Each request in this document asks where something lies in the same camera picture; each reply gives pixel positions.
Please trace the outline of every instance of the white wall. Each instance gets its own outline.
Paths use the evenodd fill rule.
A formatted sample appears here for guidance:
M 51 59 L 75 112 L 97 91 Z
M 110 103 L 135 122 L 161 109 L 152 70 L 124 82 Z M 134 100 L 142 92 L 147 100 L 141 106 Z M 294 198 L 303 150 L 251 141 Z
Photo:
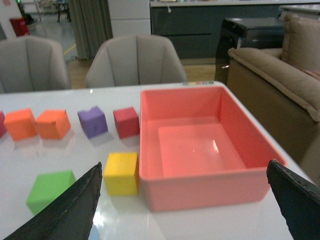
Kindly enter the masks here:
M 4 2 L 9 2 L 10 5 L 6 6 Z M 0 0 L 0 24 L 7 39 L 17 37 L 9 19 L 21 17 L 16 0 Z

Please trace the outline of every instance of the sofa armrest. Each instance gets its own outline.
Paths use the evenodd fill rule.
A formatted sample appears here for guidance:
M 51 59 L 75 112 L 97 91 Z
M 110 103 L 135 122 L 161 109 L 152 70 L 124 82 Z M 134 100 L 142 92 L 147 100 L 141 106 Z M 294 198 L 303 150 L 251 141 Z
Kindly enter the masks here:
M 320 82 L 257 48 L 231 48 L 230 57 L 259 75 L 320 122 Z
M 272 55 L 277 59 L 281 59 L 282 56 L 282 48 L 266 48 L 266 49 L 261 49 L 262 52 Z

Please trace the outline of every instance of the pink container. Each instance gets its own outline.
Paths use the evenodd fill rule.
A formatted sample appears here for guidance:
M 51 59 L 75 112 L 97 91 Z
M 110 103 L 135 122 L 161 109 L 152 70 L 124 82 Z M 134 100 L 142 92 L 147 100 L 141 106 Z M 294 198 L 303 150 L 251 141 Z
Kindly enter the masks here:
M 141 93 L 139 175 L 153 211 L 262 200 L 287 162 L 224 86 Z

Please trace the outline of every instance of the upholstered chair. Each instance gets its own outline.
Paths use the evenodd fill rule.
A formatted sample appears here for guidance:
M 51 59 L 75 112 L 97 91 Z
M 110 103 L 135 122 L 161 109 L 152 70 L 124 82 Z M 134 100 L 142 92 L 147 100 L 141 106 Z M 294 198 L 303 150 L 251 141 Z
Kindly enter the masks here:
M 0 93 L 70 88 L 59 42 L 30 35 L 0 41 Z
M 186 71 L 167 37 L 133 34 L 101 45 L 85 83 L 87 88 L 101 88 L 186 80 Z

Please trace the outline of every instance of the gray curtain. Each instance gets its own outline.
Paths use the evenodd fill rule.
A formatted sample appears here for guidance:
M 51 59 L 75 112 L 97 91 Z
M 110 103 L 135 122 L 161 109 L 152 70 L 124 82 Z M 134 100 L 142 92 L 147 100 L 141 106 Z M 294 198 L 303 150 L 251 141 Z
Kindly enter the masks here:
M 107 0 L 68 0 L 79 59 L 95 57 L 100 46 L 112 38 Z

